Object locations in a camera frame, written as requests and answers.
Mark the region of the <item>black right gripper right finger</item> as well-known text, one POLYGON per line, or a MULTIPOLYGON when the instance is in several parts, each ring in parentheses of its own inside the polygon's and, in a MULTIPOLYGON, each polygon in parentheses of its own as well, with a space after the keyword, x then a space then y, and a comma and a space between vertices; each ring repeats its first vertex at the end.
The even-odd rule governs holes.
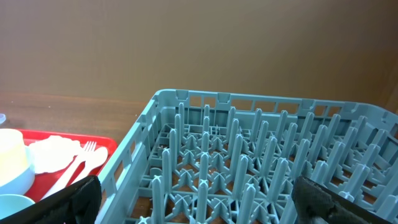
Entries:
POLYGON ((297 212, 297 223, 388 223, 386 219, 304 176, 296 178, 292 200, 297 212))

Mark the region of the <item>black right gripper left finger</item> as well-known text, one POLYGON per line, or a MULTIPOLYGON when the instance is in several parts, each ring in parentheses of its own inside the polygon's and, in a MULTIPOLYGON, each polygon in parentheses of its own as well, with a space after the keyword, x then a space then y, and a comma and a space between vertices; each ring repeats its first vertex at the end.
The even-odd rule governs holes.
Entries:
POLYGON ((1 220, 5 224, 94 224, 102 200, 101 183, 89 175, 1 220))

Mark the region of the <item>green bowl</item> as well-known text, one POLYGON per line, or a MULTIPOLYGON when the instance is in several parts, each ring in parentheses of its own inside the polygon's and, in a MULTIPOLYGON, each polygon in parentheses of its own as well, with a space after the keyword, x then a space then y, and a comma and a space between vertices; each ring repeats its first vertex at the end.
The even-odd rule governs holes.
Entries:
POLYGON ((31 198, 18 194, 2 194, 0 200, 0 219, 20 212, 35 203, 31 198))

